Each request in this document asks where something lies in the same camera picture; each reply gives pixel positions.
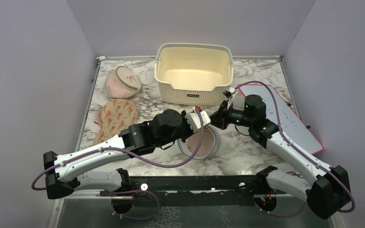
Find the white mesh laundry bag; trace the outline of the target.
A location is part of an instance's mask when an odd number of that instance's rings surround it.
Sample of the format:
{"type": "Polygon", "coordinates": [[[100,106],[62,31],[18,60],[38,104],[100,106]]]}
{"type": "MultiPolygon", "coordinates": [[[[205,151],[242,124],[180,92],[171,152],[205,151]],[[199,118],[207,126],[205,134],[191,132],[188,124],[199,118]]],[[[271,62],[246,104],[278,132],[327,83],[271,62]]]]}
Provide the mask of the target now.
{"type": "MultiPolygon", "coordinates": [[[[190,157],[194,154],[194,151],[200,142],[201,132],[198,131],[194,135],[190,136],[185,142],[178,140],[178,147],[180,151],[190,157]]],[[[208,160],[214,157],[221,146],[221,136],[218,130],[213,126],[206,126],[204,129],[204,136],[197,151],[196,155],[193,157],[195,160],[208,160]]]]}

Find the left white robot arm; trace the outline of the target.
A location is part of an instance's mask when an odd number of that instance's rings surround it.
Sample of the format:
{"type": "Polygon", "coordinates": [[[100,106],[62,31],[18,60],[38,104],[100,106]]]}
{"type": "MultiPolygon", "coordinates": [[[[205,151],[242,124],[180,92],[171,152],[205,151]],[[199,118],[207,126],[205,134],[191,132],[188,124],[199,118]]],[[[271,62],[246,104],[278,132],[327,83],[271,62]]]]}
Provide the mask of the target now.
{"type": "Polygon", "coordinates": [[[211,122],[205,111],[181,113],[167,109],[151,121],[133,124],[118,135],[90,148],[58,155],[53,151],[43,154],[45,187],[48,199],[60,199],[78,190],[107,190],[125,195],[132,185],[128,172],[97,171],[98,167],[115,161],[138,158],[154,166],[158,163],[143,158],[156,148],[178,140],[185,141],[196,132],[203,137],[205,126],[211,122]]]}

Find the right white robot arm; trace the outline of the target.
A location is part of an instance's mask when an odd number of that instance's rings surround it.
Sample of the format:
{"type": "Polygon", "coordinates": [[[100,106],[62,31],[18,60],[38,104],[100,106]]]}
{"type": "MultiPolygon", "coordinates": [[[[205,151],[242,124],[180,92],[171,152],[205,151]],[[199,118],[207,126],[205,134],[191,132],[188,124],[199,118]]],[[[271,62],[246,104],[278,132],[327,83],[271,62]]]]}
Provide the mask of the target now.
{"type": "Polygon", "coordinates": [[[300,178],[268,167],[259,172],[255,187],[261,193],[271,189],[281,190],[302,201],[321,219],[328,219],[336,212],[345,212],[343,206],[351,203],[347,213],[355,208],[355,200],[350,191],[347,171],[332,167],[313,155],[302,151],[283,132],[280,125],[267,118],[267,106],[259,95],[248,95],[244,109],[237,110],[223,101],[219,109],[210,115],[211,124],[222,130],[229,124],[248,128],[251,139],[259,143],[291,165],[301,175],[300,178]]]}

